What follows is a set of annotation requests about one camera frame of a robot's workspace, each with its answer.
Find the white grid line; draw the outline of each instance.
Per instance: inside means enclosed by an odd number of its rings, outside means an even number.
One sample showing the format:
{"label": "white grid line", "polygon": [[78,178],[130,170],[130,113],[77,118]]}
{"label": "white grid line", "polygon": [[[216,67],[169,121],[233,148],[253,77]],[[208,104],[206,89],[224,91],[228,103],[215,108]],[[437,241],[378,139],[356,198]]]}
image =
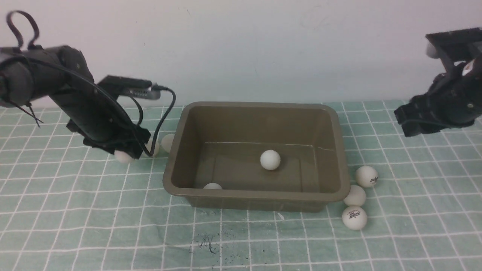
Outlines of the white grid line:
{"label": "white grid line", "polygon": [[[405,143],[404,143],[404,141],[402,140],[402,136],[399,135],[399,137],[400,137],[400,141],[402,142],[403,146],[405,146]],[[425,141],[425,138],[423,138],[423,140],[424,140],[425,146],[428,146],[427,142]],[[430,149],[428,149],[428,151],[429,151],[429,153],[431,154],[432,158],[435,160],[435,157],[433,156],[432,151],[431,151]],[[419,174],[419,172],[418,172],[418,169],[417,169],[417,167],[415,166],[415,163],[412,161],[412,157],[410,156],[410,154],[409,154],[407,151],[405,151],[405,152],[407,153],[407,155],[408,155],[408,157],[409,157],[409,159],[410,159],[410,162],[412,162],[412,166],[413,166],[415,172],[417,173],[418,177],[420,178],[420,180],[422,180],[422,178],[420,177],[420,174]],[[440,170],[441,174],[443,174],[442,169],[440,168],[439,164],[438,164],[438,163],[436,163],[436,164],[437,164],[437,166],[439,167],[439,170]],[[425,193],[428,194],[428,190],[427,190],[427,188],[425,187],[424,182],[421,182],[421,183],[422,183],[422,186],[423,186],[423,188],[424,188],[424,190],[425,190]],[[445,233],[447,233],[447,236],[448,236],[449,241],[450,241],[450,245],[451,245],[452,248],[454,249],[454,251],[455,251],[455,253],[457,254],[457,256],[459,256],[459,253],[457,252],[457,249],[456,249],[456,247],[455,247],[455,245],[454,245],[454,241],[452,240],[452,238],[450,238],[450,235],[448,235],[447,226],[445,225],[444,221],[442,220],[442,217],[440,216],[440,214],[438,213],[437,209],[435,208],[435,204],[433,203],[432,197],[431,197],[430,195],[428,195],[428,199],[430,200],[430,204],[432,205],[433,209],[435,210],[435,213],[436,213],[437,216],[439,217],[439,220],[442,222],[443,230],[445,231]],[[407,206],[406,202],[405,202],[405,206],[406,206],[407,210],[410,212],[410,209],[408,209],[408,206]],[[414,224],[414,227],[415,227],[417,233],[420,234],[420,232],[418,231],[418,228],[417,228],[417,226],[416,226],[416,223],[415,223],[413,217],[412,217],[411,219],[412,219],[412,223]],[[420,237],[420,242],[421,242],[422,245],[423,245],[423,248],[424,248],[425,253],[427,254],[427,257],[430,257],[430,255],[428,254],[427,249],[425,248],[425,243],[423,242],[423,239],[422,239],[421,237]],[[462,262],[462,260],[460,260],[460,258],[459,258],[459,262],[460,262],[460,264],[462,265],[462,268],[463,268],[464,270],[467,270],[467,269],[465,268],[464,263]],[[433,269],[435,269],[431,260],[430,260],[430,265],[432,266]]]}
{"label": "white grid line", "polygon": [[[344,105],[343,103],[341,104],[341,106],[343,107],[343,110],[345,110],[345,105]],[[355,134],[355,133],[353,132],[352,126],[351,126],[350,124],[349,124],[349,126],[350,126],[351,133],[352,133],[352,134]],[[363,155],[362,155],[362,152],[361,152],[360,150],[359,150],[358,152],[360,153],[362,162],[365,164],[365,160],[364,160],[364,157],[363,157]],[[368,248],[368,243],[367,243],[367,241],[366,241],[366,239],[365,239],[365,235],[363,234],[363,231],[362,231],[362,230],[360,231],[360,234],[361,234],[361,238],[363,239],[363,242],[365,243],[365,248],[366,248],[366,251],[367,251],[367,253],[368,253],[368,258],[369,258],[369,260],[370,260],[370,266],[372,267],[372,270],[374,270],[375,268],[374,268],[374,266],[373,266],[372,257],[371,257],[371,254],[370,254],[370,249]],[[400,255],[398,254],[398,250],[395,250],[395,252],[397,253],[398,258],[400,258]]]}
{"label": "white grid line", "polygon": [[[59,116],[59,120],[58,120],[58,122],[57,122],[56,127],[58,126],[58,124],[59,124],[59,122],[60,122],[60,118],[61,118],[61,116]],[[72,141],[72,138],[73,138],[73,135],[70,137],[69,144],[70,144],[70,142]],[[63,160],[64,160],[66,154],[67,154],[67,149],[64,151],[64,155],[62,156],[62,159],[61,159],[60,161],[63,161]],[[60,166],[57,168],[57,171],[56,171],[56,173],[55,173],[55,176],[57,176],[57,174],[59,173],[59,171],[60,171]],[[52,182],[50,183],[50,187],[49,187],[48,192],[50,192],[50,190],[52,189],[52,186],[54,186],[54,179],[53,179]],[[24,243],[24,245],[23,245],[20,253],[18,254],[17,261],[15,262],[15,265],[14,265],[13,268],[12,268],[13,270],[15,270],[15,268],[16,268],[17,265],[18,265],[18,262],[19,262],[19,260],[20,260],[20,258],[21,258],[21,256],[22,256],[22,251],[25,249],[25,247],[26,247],[26,245],[27,245],[27,243],[28,243],[28,241],[29,241],[29,239],[30,239],[33,231],[34,231],[34,228],[35,228],[35,226],[36,226],[36,224],[37,224],[37,221],[39,220],[41,211],[43,210],[43,208],[44,208],[44,206],[45,206],[45,203],[47,202],[47,198],[48,198],[48,196],[46,195],[45,198],[43,199],[42,206],[40,207],[40,211],[39,211],[39,213],[37,214],[37,216],[35,217],[35,221],[34,221],[34,223],[33,223],[33,225],[32,225],[32,228],[31,228],[30,232],[28,233],[27,240],[25,241],[25,243]]]}
{"label": "white grid line", "polygon": [[[25,146],[27,145],[27,143],[28,143],[28,140],[24,143],[23,149],[25,149]],[[15,169],[15,166],[13,166],[13,167],[11,168],[10,173],[8,174],[7,180],[8,180],[8,178],[12,175],[14,169]],[[19,207],[20,204],[22,203],[22,199],[23,199],[24,195],[26,194],[26,191],[27,191],[27,189],[28,189],[28,186],[30,185],[30,182],[32,181],[31,177],[35,175],[35,172],[36,172],[36,171],[37,171],[37,168],[35,168],[35,170],[34,170],[34,171],[32,172],[32,174],[30,175],[30,179],[28,180],[27,185],[25,186],[25,188],[24,188],[24,190],[23,190],[23,192],[22,192],[22,195],[20,195],[20,199],[19,199],[19,201],[18,201],[18,203],[17,203],[17,206],[15,207],[15,210],[13,211],[12,216],[11,216],[10,219],[8,220],[7,225],[5,226],[5,229],[8,229],[8,227],[10,226],[10,223],[12,222],[13,217],[15,216],[15,213],[18,211],[18,207]],[[2,231],[2,233],[0,234],[0,241],[2,240],[2,238],[3,238],[4,235],[5,235],[5,231]]]}

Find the black cable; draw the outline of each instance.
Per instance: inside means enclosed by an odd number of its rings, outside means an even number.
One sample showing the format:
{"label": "black cable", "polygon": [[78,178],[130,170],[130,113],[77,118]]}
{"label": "black cable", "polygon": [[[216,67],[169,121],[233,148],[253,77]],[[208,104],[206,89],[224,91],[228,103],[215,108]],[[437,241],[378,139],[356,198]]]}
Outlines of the black cable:
{"label": "black cable", "polygon": [[139,111],[139,120],[137,121],[137,126],[140,126],[142,123],[142,120],[144,119],[144,111],[142,111],[141,105],[134,99],[134,97],[129,96],[130,99],[132,99],[137,106],[137,110]]}
{"label": "black cable", "polygon": [[35,58],[32,58],[32,57],[28,57],[28,56],[24,56],[24,55],[16,55],[16,56],[13,56],[13,57],[10,57],[8,59],[6,59],[5,61],[3,61],[1,64],[0,64],[0,69],[7,66],[8,64],[11,64],[11,63],[14,63],[14,62],[24,62],[24,61],[30,61],[32,63],[35,63],[35,64],[38,64],[38,65],[41,65],[41,66],[46,66],[46,67],[49,67],[49,68],[53,68],[53,69],[57,69],[57,70],[60,70],[60,71],[63,71],[65,73],[68,73],[69,75],[72,75],[72,76],[75,76],[79,79],[81,79],[82,81],[88,83],[89,85],[91,85],[93,88],[95,88],[98,92],[100,92],[109,102],[110,104],[112,104],[114,106],[114,108],[117,110],[117,112],[121,115],[121,117],[124,118],[124,120],[126,121],[126,124],[129,126],[129,128],[131,129],[137,143],[139,144],[139,146],[142,148],[142,150],[149,156],[149,157],[152,157],[153,154],[154,154],[154,149],[155,149],[155,146],[156,146],[156,142],[157,142],[157,136],[159,134],[159,130],[161,129],[161,125],[162,123],[164,122],[164,120],[166,119],[167,115],[169,114],[169,112],[172,110],[172,108],[174,107],[174,103],[176,101],[176,94],[174,93],[173,90],[171,90],[170,88],[167,88],[167,87],[163,87],[163,86],[159,86],[159,85],[154,85],[152,86],[151,88],[152,89],[156,89],[156,90],[161,90],[161,91],[168,91],[172,94],[173,96],[173,99],[171,101],[171,104],[170,106],[167,108],[166,112],[163,114],[163,116],[161,117],[161,120],[159,121],[159,124],[157,125],[156,127],[156,131],[154,132],[154,135],[152,137],[152,145],[151,145],[151,150],[149,151],[144,142],[142,140],[140,140],[139,138],[139,135],[137,134],[137,125],[134,124],[131,120],[131,118],[129,117],[129,115],[127,114],[127,112],[124,110],[124,108],[122,108],[122,106],[107,92],[105,91],[104,89],[102,89],[100,86],[98,86],[97,84],[91,82],[88,78],[84,77],[83,75],[73,71],[73,70],[70,70],[64,66],[61,66],[61,65],[57,65],[57,64],[51,64],[51,63],[48,63],[48,62],[44,62],[44,61],[41,61],[41,60],[38,60],[38,59],[35,59]]}
{"label": "black cable", "polygon": [[164,122],[164,120],[167,118],[167,115],[169,114],[169,112],[171,112],[171,110],[173,109],[174,107],[174,103],[176,102],[176,93],[174,93],[174,91],[170,88],[167,88],[167,87],[163,87],[163,86],[159,86],[159,85],[153,85],[152,86],[152,89],[156,89],[156,90],[161,90],[161,91],[168,91],[171,93],[171,95],[173,96],[173,99],[171,101],[171,104],[169,105],[169,107],[167,108],[166,112],[164,113],[164,115],[161,117],[161,120],[159,121],[159,123],[157,124],[157,127],[156,127],[156,130],[154,131],[154,135],[152,136],[152,146],[151,146],[151,152],[154,153],[154,148],[155,148],[155,143],[157,141],[157,136],[159,134],[159,130],[161,129],[161,125],[162,123]]}

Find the table surface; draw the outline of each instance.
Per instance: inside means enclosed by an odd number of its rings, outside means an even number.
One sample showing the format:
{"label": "table surface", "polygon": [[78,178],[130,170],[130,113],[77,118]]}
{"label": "table surface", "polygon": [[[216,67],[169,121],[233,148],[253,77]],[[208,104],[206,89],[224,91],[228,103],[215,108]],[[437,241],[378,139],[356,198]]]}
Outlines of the table surface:
{"label": "table surface", "polygon": [[[342,202],[315,214],[192,208],[162,188],[166,153],[120,164],[84,147],[59,109],[39,110],[38,129],[0,108],[0,271],[480,270],[482,123],[404,138],[402,102],[327,103],[351,175],[363,164],[380,175],[362,231],[343,225]],[[143,126],[163,110],[147,108]]]}

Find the plastic tub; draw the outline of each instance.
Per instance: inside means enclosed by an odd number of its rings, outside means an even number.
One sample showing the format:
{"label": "plastic tub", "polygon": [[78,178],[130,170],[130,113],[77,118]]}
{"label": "plastic tub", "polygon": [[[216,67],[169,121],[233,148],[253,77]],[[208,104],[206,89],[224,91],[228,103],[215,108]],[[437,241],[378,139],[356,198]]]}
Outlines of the plastic tub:
{"label": "plastic tub", "polygon": [[[260,164],[268,149],[281,156],[274,171]],[[211,182],[223,189],[203,189]],[[163,184],[194,207],[319,212],[350,189],[338,115],[312,104],[192,103]]]}

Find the white ping pong ball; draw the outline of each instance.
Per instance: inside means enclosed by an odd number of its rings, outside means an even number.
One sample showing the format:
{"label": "white ping pong ball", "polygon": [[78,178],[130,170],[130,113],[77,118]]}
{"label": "white ping pong ball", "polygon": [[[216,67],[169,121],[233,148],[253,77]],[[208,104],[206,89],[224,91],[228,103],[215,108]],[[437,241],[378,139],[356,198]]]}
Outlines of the white ping pong ball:
{"label": "white ping pong ball", "polygon": [[374,168],[364,165],[357,169],[355,180],[361,187],[372,187],[378,181],[378,172]]}
{"label": "white ping pong ball", "polygon": [[275,170],[280,166],[281,157],[279,153],[270,149],[261,154],[260,162],[264,169]]}
{"label": "white ping pong ball", "polygon": [[343,202],[348,206],[362,206],[366,200],[366,193],[363,188],[358,185],[352,185],[350,187],[350,193],[343,200]]}
{"label": "white ping pong ball", "polygon": [[366,225],[366,212],[358,206],[350,206],[341,215],[343,224],[350,230],[361,230]]}
{"label": "white ping pong ball", "polygon": [[208,183],[207,185],[204,186],[204,189],[223,189],[223,188],[217,183]]}

